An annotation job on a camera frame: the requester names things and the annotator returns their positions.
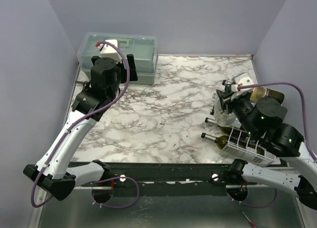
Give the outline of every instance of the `light purple wall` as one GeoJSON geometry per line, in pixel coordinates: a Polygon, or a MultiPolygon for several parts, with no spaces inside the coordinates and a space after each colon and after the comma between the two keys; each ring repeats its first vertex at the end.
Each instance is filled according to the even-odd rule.
{"type": "Polygon", "coordinates": [[[0,0],[0,227],[25,228],[36,163],[61,129],[76,56],[48,0],[0,0]]]}
{"type": "MultiPolygon", "coordinates": [[[[259,82],[289,81],[305,94],[312,149],[317,152],[317,0],[286,0],[255,55],[259,82]]],[[[287,122],[303,132],[300,97],[289,86],[285,92],[287,122]]]]}
{"type": "Polygon", "coordinates": [[[285,0],[49,0],[75,51],[86,32],[152,35],[161,53],[255,53],[285,0]]]}

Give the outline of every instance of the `brown glass bottle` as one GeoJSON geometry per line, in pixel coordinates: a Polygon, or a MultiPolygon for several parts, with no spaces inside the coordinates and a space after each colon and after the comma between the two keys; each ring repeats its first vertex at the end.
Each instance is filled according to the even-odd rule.
{"type": "MultiPolygon", "coordinates": [[[[229,140],[228,136],[215,137],[215,136],[212,136],[212,135],[209,135],[206,133],[202,133],[201,137],[206,138],[206,139],[211,140],[214,143],[216,143],[220,150],[222,150],[228,144],[228,140],[229,140]]],[[[230,138],[230,142],[233,144],[237,144],[238,140],[235,138],[230,138]]],[[[247,147],[247,144],[245,142],[239,140],[239,147],[245,149],[247,147]]],[[[248,143],[248,147],[255,149],[256,145],[254,145],[253,143],[248,143]]],[[[257,147],[257,154],[264,155],[264,150],[260,147],[257,147]]]]}
{"type": "Polygon", "coordinates": [[[284,94],[280,91],[275,91],[267,87],[255,87],[252,90],[251,99],[258,101],[260,98],[271,97],[277,100],[280,104],[284,101],[284,94]]]}
{"type": "MultiPolygon", "coordinates": [[[[208,124],[216,124],[220,130],[228,135],[231,134],[231,131],[232,131],[232,128],[231,127],[222,127],[222,126],[219,126],[216,121],[212,118],[205,118],[205,123],[208,123],[208,124]]],[[[236,137],[238,138],[239,135],[240,135],[240,132],[241,132],[241,136],[240,138],[241,139],[245,139],[247,137],[249,137],[249,135],[243,130],[243,127],[241,126],[240,128],[233,128],[233,131],[232,131],[232,134],[231,136],[232,137],[236,137]]]]}

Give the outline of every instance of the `white marble surface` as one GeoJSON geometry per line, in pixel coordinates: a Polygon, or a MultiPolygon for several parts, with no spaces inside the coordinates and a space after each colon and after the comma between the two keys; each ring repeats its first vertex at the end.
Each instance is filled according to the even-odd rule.
{"type": "MultiPolygon", "coordinates": [[[[222,80],[242,72],[256,82],[248,57],[160,56],[155,84],[130,85],[87,134],[72,161],[231,163],[201,133],[221,135],[204,122],[212,94],[221,89],[222,80]]],[[[87,79],[81,72],[78,80],[87,79]]],[[[74,97],[81,89],[76,86],[74,97]]]]}

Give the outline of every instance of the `white object in container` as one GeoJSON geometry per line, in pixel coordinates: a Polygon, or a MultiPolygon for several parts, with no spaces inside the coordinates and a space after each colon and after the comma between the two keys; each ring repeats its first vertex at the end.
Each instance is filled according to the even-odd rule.
{"type": "MultiPolygon", "coordinates": [[[[113,44],[115,47],[118,48],[118,40],[111,39],[111,40],[107,40],[107,42],[109,42],[110,44],[113,44]]],[[[100,52],[100,57],[109,57],[109,58],[115,60],[116,62],[121,61],[118,52],[113,47],[111,47],[107,44],[103,46],[103,48],[100,52]]]]}

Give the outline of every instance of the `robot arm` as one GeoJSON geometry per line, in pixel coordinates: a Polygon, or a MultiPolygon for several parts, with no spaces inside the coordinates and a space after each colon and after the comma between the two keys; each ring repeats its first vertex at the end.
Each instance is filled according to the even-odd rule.
{"type": "MultiPolygon", "coordinates": [[[[110,42],[107,44],[116,49],[117,41],[110,42]]],[[[65,199],[75,186],[98,181],[109,172],[109,167],[98,160],[75,168],[68,168],[68,164],[83,138],[108,109],[106,106],[114,103],[119,84],[126,82],[128,76],[130,81],[138,80],[133,55],[127,55],[127,61],[124,59],[125,65],[128,64],[130,68],[130,74],[127,74],[119,61],[119,54],[122,55],[119,52],[114,53],[106,45],[102,49],[101,58],[92,57],[94,66],[91,69],[91,80],[76,96],[63,129],[36,165],[27,165],[23,171],[36,185],[57,200],[65,199]]]]}
{"type": "Polygon", "coordinates": [[[242,181],[268,185],[299,198],[306,206],[317,209],[317,164],[309,153],[304,137],[291,125],[282,123],[287,109],[274,98],[261,98],[253,106],[250,89],[241,86],[253,85],[249,74],[243,73],[223,82],[225,91],[217,90],[221,108],[234,113],[250,139],[260,140],[268,152],[282,158],[301,175],[284,174],[267,168],[248,164],[236,159],[230,166],[230,173],[242,181]]]}

